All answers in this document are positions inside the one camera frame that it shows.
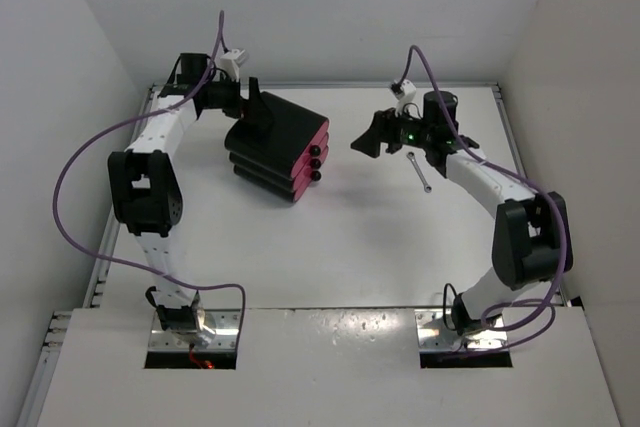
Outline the black drawer cabinet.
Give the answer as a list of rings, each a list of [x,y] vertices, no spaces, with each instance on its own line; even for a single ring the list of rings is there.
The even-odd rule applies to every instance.
[[[236,175],[293,203],[290,171],[296,140],[328,118],[271,92],[261,90],[261,94],[274,115],[271,130],[258,134],[243,127],[240,119],[227,133],[224,146]]]

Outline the silver wrench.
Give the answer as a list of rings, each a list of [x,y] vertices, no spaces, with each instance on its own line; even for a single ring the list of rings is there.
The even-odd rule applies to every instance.
[[[415,156],[415,154],[413,152],[408,152],[406,154],[406,158],[409,160],[409,162],[411,163],[412,167],[414,168],[422,186],[423,186],[423,190],[425,193],[431,193],[432,192],[432,187],[429,184],[429,182],[427,181],[419,163],[418,160]]]

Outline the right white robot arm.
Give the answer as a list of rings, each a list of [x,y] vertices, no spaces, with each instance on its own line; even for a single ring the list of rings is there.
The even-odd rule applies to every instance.
[[[426,93],[419,117],[409,112],[410,95],[396,98],[395,107],[375,112],[352,149],[371,158],[404,147],[423,151],[431,167],[465,190],[494,221],[489,270],[454,297],[449,318],[455,331],[487,326],[504,308],[525,303],[522,295],[534,285],[547,282],[557,289],[573,267],[565,199],[540,192],[528,179],[488,161],[476,141],[460,134],[453,93]]]

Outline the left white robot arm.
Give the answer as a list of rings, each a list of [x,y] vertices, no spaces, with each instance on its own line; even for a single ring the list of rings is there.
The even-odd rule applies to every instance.
[[[249,102],[240,93],[240,68],[247,58],[243,49],[225,49],[218,60],[180,55],[139,136],[107,162],[115,217],[141,247],[142,267],[153,276],[148,301],[162,329],[190,347],[211,345],[215,327],[201,305],[200,288],[182,278],[184,201],[172,160],[203,111],[245,115]]]

